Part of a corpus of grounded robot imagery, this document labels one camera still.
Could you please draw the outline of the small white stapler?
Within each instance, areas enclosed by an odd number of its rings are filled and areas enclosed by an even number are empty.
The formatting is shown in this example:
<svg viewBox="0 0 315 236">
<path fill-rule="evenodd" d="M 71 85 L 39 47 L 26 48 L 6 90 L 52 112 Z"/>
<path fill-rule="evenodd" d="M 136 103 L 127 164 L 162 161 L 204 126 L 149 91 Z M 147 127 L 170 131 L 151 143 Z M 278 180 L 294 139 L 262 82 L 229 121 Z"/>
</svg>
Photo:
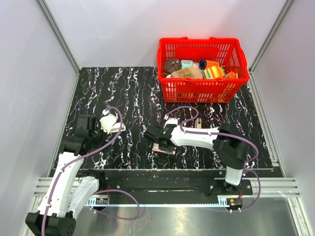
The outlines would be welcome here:
<svg viewBox="0 0 315 236">
<path fill-rule="evenodd" d="M 115 123 L 111 130 L 110 133 L 117 133 L 118 131 L 124 132 L 126 130 L 125 124 L 124 123 Z"/>
</svg>

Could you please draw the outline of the large beige stapler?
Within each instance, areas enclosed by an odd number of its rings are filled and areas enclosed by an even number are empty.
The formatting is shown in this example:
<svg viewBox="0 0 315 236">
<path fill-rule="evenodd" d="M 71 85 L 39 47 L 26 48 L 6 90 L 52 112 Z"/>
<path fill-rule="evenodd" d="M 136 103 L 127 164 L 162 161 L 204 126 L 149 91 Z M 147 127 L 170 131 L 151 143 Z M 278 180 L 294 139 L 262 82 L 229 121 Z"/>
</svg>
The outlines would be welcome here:
<svg viewBox="0 0 315 236">
<path fill-rule="evenodd" d="M 202 119 L 201 118 L 197 118 L 196 121 L 195 121 L 195 128 L 197 129 L 201 129 L 201 126 L 202 126 Z"/>
</svg>

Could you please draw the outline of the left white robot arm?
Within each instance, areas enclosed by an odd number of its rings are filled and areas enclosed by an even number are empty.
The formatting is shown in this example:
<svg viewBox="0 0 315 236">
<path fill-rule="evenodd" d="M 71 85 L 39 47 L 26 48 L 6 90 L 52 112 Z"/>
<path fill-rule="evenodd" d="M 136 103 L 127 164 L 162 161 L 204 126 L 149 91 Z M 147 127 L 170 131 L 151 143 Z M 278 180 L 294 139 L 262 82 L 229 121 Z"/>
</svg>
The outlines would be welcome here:
<svg viewBox="0 0 315 236">
<path fill-rule="evenodd" d="M 76 127 L 62 138 L 57 168 L 51 184 L 36 212 L 29 212 L 25 223 L 36 236 L 71 236 L 76 219 L 95 194 L 105 192 L 105 173 L 89 169 L 81 183 L 72 191 L 76 175 L 83 163 L 82 156 L 105 143 L 105 133 L 97 117 L 80 115 Z"/>
</svg>

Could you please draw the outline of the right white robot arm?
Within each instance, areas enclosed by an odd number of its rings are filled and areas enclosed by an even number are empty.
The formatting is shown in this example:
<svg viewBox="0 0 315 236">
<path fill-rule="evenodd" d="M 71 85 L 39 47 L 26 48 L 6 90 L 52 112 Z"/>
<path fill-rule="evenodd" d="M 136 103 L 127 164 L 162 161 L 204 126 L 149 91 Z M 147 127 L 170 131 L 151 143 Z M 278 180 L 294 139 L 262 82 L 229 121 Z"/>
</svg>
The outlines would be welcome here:
<svg viewBox="0 0 315 236">
<path fill-rule="evenodd" d="M 246 138 L 232 134 L 230 128 L 228 124 L 198 129 L 168 123 L 163 128 L 148 126 L 144 136 L 160 148 L 192 146 L 214 151 L 226 166 L 224 190 L 234 195 L 242 188 L 241 179 L 245 174 L 249 147 L 255 150 L 255 154 L 258 154 L 258 149 Z"/>
</svg>

